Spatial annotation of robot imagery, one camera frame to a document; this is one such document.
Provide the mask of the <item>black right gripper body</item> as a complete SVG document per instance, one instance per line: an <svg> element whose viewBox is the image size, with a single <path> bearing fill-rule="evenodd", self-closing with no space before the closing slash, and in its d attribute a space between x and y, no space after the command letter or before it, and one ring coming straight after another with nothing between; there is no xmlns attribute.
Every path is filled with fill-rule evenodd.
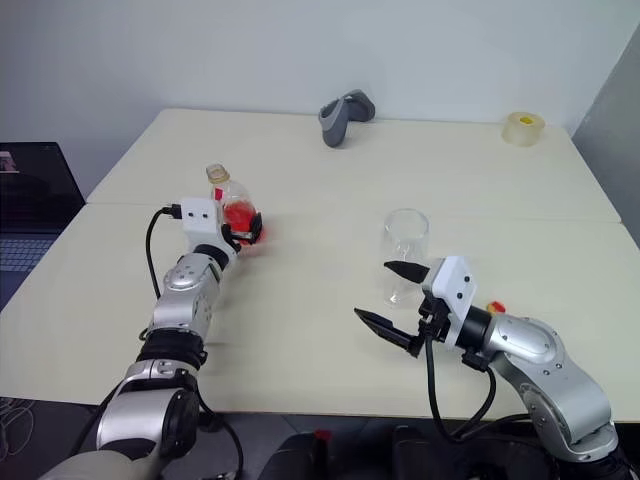
<svg viewBox="0 0 640 480"><path fill-rule="evenodd" d="M444 343L450 329L450 310L446 302L425 292L424 299L419 306L418 313L421 318L418 326L418 339L423 343L431 338Z"/></svg>

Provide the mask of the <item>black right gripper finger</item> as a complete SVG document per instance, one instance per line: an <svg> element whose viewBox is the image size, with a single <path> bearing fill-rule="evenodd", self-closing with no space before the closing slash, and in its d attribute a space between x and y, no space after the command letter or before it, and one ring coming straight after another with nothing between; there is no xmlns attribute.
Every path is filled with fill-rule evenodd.
<svg viewBox="0 0 640 480"><path fill-rule="evenodd" d="M396 328L393 322L376 313L354 309L356 316L378 337L417 358L421 351L421 334L411 335Z"/></svg>
<svg viewBox="0 0 640 480"><path fill-rule="evenodd" d="M421 284L430 271L425 265L401 260L387 261L384 263L384 267L415 284Z"/></svg>

